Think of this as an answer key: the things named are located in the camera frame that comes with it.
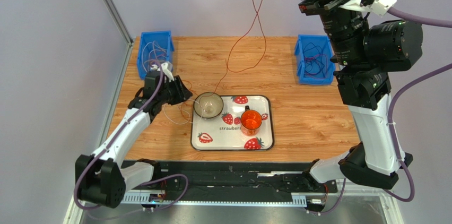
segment white tray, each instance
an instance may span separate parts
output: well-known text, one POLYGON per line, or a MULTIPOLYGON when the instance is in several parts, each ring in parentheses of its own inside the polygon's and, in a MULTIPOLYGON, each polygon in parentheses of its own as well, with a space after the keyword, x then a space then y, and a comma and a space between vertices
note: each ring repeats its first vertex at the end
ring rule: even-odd
POLYGON ((193 111, 193 148, 196 150, 247 150, 245 149, 245 144, 249 140, 252 140, 251 143, 255 142, 256 144, 257 139, 262 141, 262 146, 260 149, 255 150, 268 150, 273 147, 272 113, 270 101, 266 97, 246 96, 248 99, 246 104, 235 103, 233 96, 221 96, 221 98, 224 102, 223 112, 216 118, 202 118, 200 120, 200 117, 193 111), (249 106, 251 110, 255 110, 261 115, 267 115, 262 120, 259 133, 255 136, 244 135, 240 130, 240 123, 230 125, 222 118, 223 114, 229 113, 234 121, 240 122, 239 119, 245 111, 245 106, 249 106))

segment bowl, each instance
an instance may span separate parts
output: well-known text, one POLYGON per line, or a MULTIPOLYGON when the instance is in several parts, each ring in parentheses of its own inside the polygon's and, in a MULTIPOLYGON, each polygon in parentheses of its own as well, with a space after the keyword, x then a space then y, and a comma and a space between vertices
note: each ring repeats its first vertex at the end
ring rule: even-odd
POLYGON ((223 99, 213 92, 202 93, 196 98, 196 102, 193 105, 195 113, 206 119, 219 116, 224 107, 223 99))

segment blue container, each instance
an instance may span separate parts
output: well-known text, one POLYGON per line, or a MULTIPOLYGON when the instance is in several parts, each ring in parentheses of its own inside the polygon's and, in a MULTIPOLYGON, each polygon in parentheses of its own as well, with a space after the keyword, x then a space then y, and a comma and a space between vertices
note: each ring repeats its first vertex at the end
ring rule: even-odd
POLYGON ((144 80, 149 69, 149 59, 158 59, 161 62, 172 63, 174 44, 171 31, 156 31, 141 33, 140 49, 136 59, 136 67, 141 80, 144 80))
POLYGON ((298 35, 295 46, 300 84, 330 85, 336 65, 329 61, 333 51, 327 36, 298 35))

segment gray floor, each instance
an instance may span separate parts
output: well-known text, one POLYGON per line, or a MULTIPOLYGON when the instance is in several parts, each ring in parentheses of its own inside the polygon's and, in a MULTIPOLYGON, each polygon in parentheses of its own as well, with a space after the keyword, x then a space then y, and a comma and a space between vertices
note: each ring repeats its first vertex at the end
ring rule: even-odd
MULTIPOLYGON (((337 198, 331 196, 327 208, 337 198)), ((116 209, 100 208, 91 212, 96 217, 114 217, 139 209, 139 205, 120 205, 116 209)), ((175 205, 161 212, 139 212, 127 217, 96 221, 85 217, 82 223, 154 223, 154 224, 285 224, 285 223, 387 223, 378 196, 345 196, 339 207, 326 216, 306 214, 304 209, 249 206, 193 206, 175 205)))

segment strawberry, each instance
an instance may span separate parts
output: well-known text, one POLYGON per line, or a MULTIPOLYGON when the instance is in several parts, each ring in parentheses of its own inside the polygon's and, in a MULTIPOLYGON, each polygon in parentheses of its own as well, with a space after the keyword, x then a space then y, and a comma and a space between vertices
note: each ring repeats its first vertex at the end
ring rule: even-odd
POLYGON ((260 150, 263 146, 262 139, 256 137, 246 142, 245 150, 260 150))
POLYGON ((223 118, 223 121, 228 125, 232 125, 232 123, 234 123, 234 119, 232 118, 232 115, 230 113, 224 113, 221 117, 223 118))
POLYGON ((241 97, 232 97, 231 98, 232 99, 232 101, 234 102, 234 103, 237 103, 237 104, 246 104, 247 102, 248 102, 248 98, 247 97, 244 97, 244 96, 241 96, 241 97))
POLYGON ((200 133, 198 137, 201 143, 211 143, 213 141, 212 137, 207 133, 200 133))

